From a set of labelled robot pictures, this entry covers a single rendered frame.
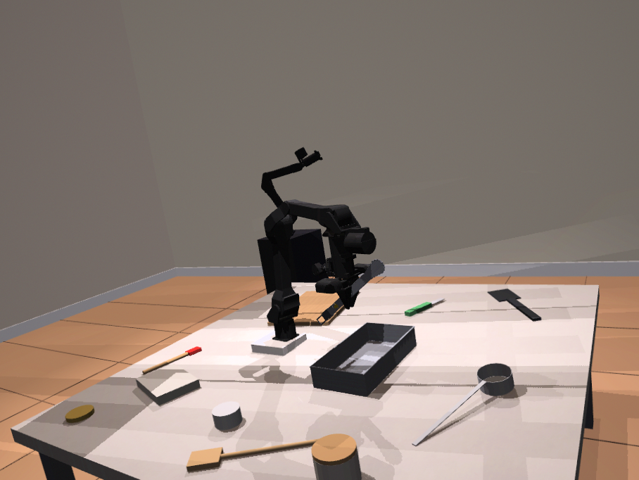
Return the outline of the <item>yellow flat disc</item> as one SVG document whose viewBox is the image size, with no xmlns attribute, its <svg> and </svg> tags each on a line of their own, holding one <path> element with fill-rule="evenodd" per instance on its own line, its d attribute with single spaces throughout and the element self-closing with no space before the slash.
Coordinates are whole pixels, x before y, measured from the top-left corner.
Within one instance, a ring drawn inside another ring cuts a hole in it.
<svg viewBox="0 0 639 480">
<path fill-rule="evenodd" d="M 91 417 L 94 414 L 94 406 L 93 405 L 81 405 L 71 411 L 69 411 L 65 418 L 67 422 L 81 422 L 88 417 Z"/>
</svg>

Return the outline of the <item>light wooden board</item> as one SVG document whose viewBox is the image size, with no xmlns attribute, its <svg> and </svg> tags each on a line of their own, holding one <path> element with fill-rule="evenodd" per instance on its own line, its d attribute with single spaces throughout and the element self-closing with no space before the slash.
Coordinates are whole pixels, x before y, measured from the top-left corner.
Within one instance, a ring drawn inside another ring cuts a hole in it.
<svg viewBox="0 0 639 480">
<path fill-rule="evenodd" d="M 337 299 L 337 293 L 317 293 L 316 291 L 306 291 L 299 297 L 300 306 L 298 316 L 293 317 L 296 326 L 321 326 L 317 318 L 329 308 Z M 322 326 L 329 326 L 335 318 L 345 309 L 343 305 L 335 312 L 335 315 L 326 321 Z"/>
</svg>

